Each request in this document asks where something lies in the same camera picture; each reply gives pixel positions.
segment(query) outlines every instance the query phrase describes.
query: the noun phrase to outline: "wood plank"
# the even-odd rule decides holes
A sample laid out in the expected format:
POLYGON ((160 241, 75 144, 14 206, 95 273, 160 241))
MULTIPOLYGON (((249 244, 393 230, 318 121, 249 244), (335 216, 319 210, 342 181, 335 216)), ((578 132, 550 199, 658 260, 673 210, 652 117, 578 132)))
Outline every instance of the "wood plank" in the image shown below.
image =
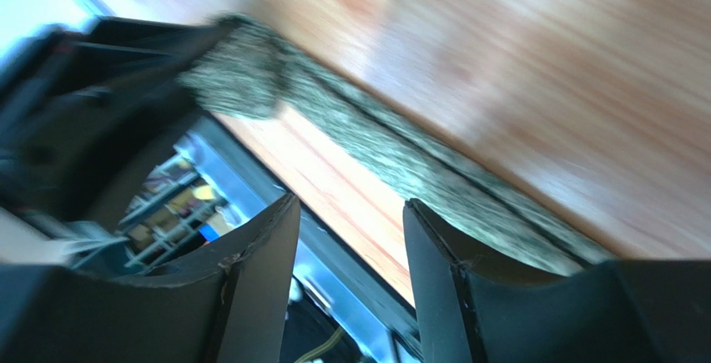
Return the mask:
POLYGON ((711 0, 133 1, 255 15, 620 255, 711 252, 711 0))
POLYGON ((269 120, 215 116, 373 270, 415 304, 400 196, 288 105, 269 120))

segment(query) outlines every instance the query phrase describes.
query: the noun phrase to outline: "wooden table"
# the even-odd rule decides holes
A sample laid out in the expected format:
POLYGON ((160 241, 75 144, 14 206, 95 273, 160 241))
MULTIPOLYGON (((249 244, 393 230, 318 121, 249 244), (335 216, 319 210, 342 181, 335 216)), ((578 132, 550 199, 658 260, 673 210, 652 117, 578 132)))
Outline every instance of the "wooden table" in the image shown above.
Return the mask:
POLYGON ((104 2, 250 13, 617 254, 711 252, 711 0, 104 2))

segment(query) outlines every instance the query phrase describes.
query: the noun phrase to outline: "green towel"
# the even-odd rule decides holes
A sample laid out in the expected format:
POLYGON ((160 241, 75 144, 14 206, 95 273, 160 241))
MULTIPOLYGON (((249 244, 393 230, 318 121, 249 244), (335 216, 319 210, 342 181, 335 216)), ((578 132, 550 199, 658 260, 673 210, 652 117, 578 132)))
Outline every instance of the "green towel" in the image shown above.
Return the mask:
POLYGON ((570 275, 613 257, 264 24, 219 20, 239 25, 180 79, 204 108, 269 118, 283 99, 403 199, 422 199, 458 229, 538 268, 570 275))

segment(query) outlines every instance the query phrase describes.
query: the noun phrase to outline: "wooden surface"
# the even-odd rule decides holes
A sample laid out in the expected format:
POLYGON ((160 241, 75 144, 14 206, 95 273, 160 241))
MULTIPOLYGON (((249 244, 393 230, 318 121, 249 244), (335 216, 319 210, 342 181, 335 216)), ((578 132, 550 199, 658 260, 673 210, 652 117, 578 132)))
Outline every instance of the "wooden surface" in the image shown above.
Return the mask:
POLYGON ((404 201, 289 106, 270 120, 216 114, 363 260, 412 305, 404 201))
POLYGON ((612 251, 711 252, 711 0, 104 1, 255 15, 612 251))

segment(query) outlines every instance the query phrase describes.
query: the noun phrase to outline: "cable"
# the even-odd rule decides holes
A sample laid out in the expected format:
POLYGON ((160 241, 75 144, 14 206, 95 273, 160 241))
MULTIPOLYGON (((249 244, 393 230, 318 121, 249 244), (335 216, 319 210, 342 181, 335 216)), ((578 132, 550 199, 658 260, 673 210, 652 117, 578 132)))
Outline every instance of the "cable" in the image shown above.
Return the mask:
POLYGON ((299 359, 296 359, 294 363, 306 363, 314 359, 318 359, 320 356, 324 355, 329 350, 333 349, 334 346, 338 344, 340 338, 343 336, 343 327, 338 327, 338 329, 330 336, 330 338, 317 346, 314 350, 310 350, 304 353, 299 359))

